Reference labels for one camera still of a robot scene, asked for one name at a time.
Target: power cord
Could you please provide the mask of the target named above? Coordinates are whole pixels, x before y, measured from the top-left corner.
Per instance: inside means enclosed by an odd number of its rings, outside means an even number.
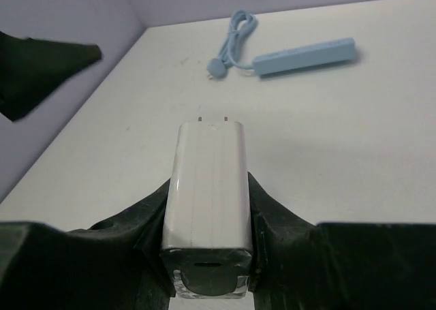
[[[253,14],[244,10],[236,11],[230,19],[229,31],[218,57],[209,61],[207,70],[214,78],[223,78],[227,69],[234,66],[241,69],[253,69],[252,65],[238,63],[242,45],[245,39],[253,33],[258,25],[258,20]]]

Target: power strip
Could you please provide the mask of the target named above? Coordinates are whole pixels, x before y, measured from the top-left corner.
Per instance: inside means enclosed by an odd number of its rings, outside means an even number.
[[[161,258],[183,298],[241,298],[253,245],[243,126],[181,125]]]
[[[238,10],[233,14],[227,39],[218,57],[211,59],[207,65],[207,70],[212,77],[224,78],[227,69],[232,66],[240,69],[254,69],[254,72],[261,76],[291,69],[351,61],[357,56],[354,39],[347,37],[257,56],[251,65],[243,65],[238,62],[243,41],[253,33],[257,25],[258,20],[249,12]]]
[[[348,37],[257,56],[253,60],[253,69],[257,75],[266,75],[355,58],[354,39]]]

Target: table surface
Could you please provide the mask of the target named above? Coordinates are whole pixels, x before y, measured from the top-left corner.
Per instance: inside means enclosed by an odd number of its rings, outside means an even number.
[[[208,79],[228,19],[148,29],[0,206],[0,220],[88,228],[172,170],[179,125],[245,126],[249,170],[311,223],[436,219],[436,0],[258,16],[243,59],[354,37],[359,60],[261,79]],[[252,309],[176,300],[171,309]]]

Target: white power adapter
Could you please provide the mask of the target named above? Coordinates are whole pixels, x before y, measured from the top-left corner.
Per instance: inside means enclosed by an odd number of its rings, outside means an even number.
[[[243,126],[181,125],[161,258],[183,298],[241,298],[253,254]]]

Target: light blue power strip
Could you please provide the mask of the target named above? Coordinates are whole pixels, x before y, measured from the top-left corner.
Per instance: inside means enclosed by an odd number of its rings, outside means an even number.
[[[244,20],[244,25],[238,29],[238,25]],[[257,56],[252,65],[241,65],[238,60],[242,42],[254,31],[257,23],[254,15],[244,10],[234,13],[230,20],[228,38],[221,47],[218,58],[212,59],[207,66],[207,70],[213,77],[225,77],[227,68],[232,66],[254,69],[254,72],[261,76],[291,69],[350,61],[356,58],[354,39],[348,37]]]

